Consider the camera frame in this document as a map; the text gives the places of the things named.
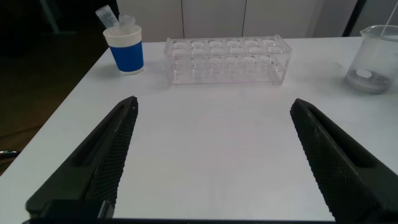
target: white tabletop surface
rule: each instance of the white tabletop surface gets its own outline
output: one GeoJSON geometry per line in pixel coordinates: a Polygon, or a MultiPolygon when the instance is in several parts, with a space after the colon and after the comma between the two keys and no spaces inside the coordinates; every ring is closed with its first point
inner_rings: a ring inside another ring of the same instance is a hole
{"type": "Polygon", "coordinates": [[[164,43],[144,44],[145,70],[121,75],[109,50],[0,177],[0,223],[29,218],[27,199],[115,104],[139,114],[114,217],[333,220],[289,115],[317,106],[398,172],[398,97],[342,83],[360,37],[287,39],[282,86],[167,89],[164,43]]]}

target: blue and white container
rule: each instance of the blue and white container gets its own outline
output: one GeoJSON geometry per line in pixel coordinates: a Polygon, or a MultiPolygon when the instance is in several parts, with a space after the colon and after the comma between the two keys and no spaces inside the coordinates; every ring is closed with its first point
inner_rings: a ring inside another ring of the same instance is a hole
{"type": "Polygon", "coordinates": [[[103,34],[120,72],[128,75],[141,72],[144,69],[141,27],[134,25],[134,32],[128,35],[111,35],[112,28],[103,34]]]}

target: cabinet door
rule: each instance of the cabinet door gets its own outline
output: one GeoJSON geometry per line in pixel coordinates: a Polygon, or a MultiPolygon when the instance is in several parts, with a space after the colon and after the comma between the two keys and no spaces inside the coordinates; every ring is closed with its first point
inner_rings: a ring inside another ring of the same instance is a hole
{"type": "Polygon", "coordinates": [[[143,42],[183,38],[181,0],[117,0],[120,14],[136,17],[143,42]]]}
{"type": "Polygon", "coordinates": [[[322,3],[323,0],[248,0],[243,36],[308,37],[322,3]]]}
{"type": "Polygon", "coordinates": [[[182,0],[185,38],[241,37],[246,0],[182,0]]]}

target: dark floor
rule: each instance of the dark floor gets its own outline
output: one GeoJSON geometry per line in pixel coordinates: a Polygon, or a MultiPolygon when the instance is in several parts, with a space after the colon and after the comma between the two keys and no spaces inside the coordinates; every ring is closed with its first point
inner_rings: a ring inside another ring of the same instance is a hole
{"type": "MultiPolygon", "coordinates": [[[[107,45],[97,30],[43,37],[0,60],[0,151],[23,150],[107,45]]],[[[0,175],[11,161],[0,161],[0,175]]]]}

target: glass beaker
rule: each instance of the glass beaker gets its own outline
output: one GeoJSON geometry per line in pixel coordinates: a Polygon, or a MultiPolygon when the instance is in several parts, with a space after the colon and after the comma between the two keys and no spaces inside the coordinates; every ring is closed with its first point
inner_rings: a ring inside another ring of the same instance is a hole
{"type": "Polygon", "coordinates": [[[371,26],[361,34],[361,47],[345,80],[358,90],[382,93],[398,76],[398,26],[371,26]]]}

